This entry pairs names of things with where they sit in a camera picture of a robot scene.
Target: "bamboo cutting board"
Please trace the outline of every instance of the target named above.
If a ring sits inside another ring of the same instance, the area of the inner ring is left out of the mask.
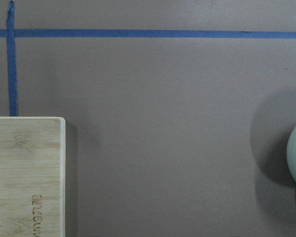
[[[0,237],[65,236],[65,120],[0,117]]]

